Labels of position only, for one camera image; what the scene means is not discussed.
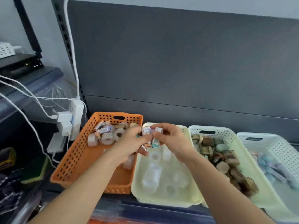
basket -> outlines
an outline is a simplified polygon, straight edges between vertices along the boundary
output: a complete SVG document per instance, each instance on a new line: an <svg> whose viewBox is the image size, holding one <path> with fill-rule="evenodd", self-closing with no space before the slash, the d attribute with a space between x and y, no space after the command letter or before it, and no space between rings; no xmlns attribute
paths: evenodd
<svg viewBox="0 0 299 224"><path fill-rule="evenodd" d="M284 206L283 202L275 192L271 183L265 177L251 154L244 147L237 135L229 128L211 127L211 126L190 126L191 135L200 133L213 138L225 139L227 145L233 150L240 161L238 169L246 176L252 178L259 188L259 193L251 197L252 202L259 208L264 208L267 214L276 221L284 221L279 219L278 213Z"/></svg>
<svg viewBox="0 0 299 224"><path fill-rule="evenodd" d="M145 123L143 126L151 126L155 123ZM189 130L185 126L177 125L180 130L185 134L185 136L189 139L190 143L192 143L192 139L189 133ZM190 184L181 191L182 197L180 198L166 198L163 195L159 194L147 194L142 186L141 180L148 166L148 157L143 156L141 154L137 154L137 164L134 172L134 178L131 186L132 194L136 197L136 199L141 203L155 204L155 205L164 205L164 206L172 206L172 207L183 207L187 208L192 205L200 204L203 200L202 194L200 193L191 173L189 170L184 167L184 165L176 166L175 168L185 168L184 171L187 173Z"/></svg>
<svg viewBox="0 0 299 224"><path fill-rule="evenodd" d="M111 124L121 122L130 124L134 122L142 125L143 116L122 112L95 112L55 169L50 178L51 182L68 188L103 154L104 149L112 147L112 145L103 145L100 143L95 147L89 147L87 145L88 135L100 120L110 120ZM136 161L130 170L124 169L122 166L117 167L104 192L111 194L129 194L131 192L135 166Z"/></svg>
<svg viewBox="0 0 299 224"><path fill-rule="evenodd" d="M299 179L299 153L285 139L268 133L240 132L237 136L250 152L269 152L293 177ZM273 196L264 199L268 215L277 221L299 222L299 192L278 181L272 186L275 189Z"/></svg>

basket handle hole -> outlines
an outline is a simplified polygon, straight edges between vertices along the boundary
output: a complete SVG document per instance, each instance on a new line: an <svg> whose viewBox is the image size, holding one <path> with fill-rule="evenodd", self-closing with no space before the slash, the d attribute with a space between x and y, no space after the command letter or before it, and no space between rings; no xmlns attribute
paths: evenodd
<svg viewBox="0 0 299 224"><path fill-rule="evenodd" d="M215 134L216 131L200 131L199 133L205 133L205 134Z"/></svg>
<svg viewBox="0 0 299 224"><path fill-rule="evenodd" d="M120 120L124 120L125 117L124 116L113 116L114 119L120 119Z"/></svg>
<svg viewBox="0 0 299 224"><path fill-rule="evenodd" d="M245 140L247 140L247 141L261 141L261 140L263 140L263 138L260 138L260 137L248 137Z"/></svg>

hand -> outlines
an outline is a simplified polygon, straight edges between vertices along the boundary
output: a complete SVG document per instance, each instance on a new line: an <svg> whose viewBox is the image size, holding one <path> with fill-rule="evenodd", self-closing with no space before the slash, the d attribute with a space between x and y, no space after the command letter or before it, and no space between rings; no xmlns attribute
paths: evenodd
<svg viewBox="0 0 299 224"><path fill-rule="evenodd" d="M154 138L166 144L179 161L185 163L186 158L196 151L178 126L170 123L157 123L152 125L151 129L155 129L156 127L163 128L163 133L154 131L152 133Z"/></svg>
<svg viewBox="0 0 299 224"><path fill-rule="evenodd" d="M143 150L140 145L151 141L152 135L144 135L136 137L141 132L141 127L130 127L125 131L121 138L112 146L110 151L120 158L121 163L125 162L129 155L134 152L139 152L144 156L148 156L148 152Z"/></svg>

green sponge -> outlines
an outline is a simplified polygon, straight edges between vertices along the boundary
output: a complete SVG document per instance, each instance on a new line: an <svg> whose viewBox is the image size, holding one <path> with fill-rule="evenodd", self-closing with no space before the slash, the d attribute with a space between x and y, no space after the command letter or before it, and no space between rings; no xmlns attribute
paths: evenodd
<svg viewBox="0 0 299 224"><path fill-rule="evenodd" d="M40 156L33 159L25 168L21 177L21 183L29 184L31 182L42 180L45 176L48 162L49 160L46 156Z"/></svg>

left hand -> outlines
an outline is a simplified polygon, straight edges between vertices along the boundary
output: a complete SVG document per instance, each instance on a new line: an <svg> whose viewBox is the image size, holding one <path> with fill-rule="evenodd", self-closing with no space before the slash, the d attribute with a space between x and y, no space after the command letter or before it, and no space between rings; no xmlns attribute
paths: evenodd
<svg viewBox="0 0 299 224"><path fill-rule="evenodd" d="M143 150L140 145L151 141L153 136L147 134L142 137L136 137L141 130L141 127L130 127L110 149L117 154L121 162L125 162L129 155L134 152L139 152L144 156L148 156L148 152Z"/></svg>

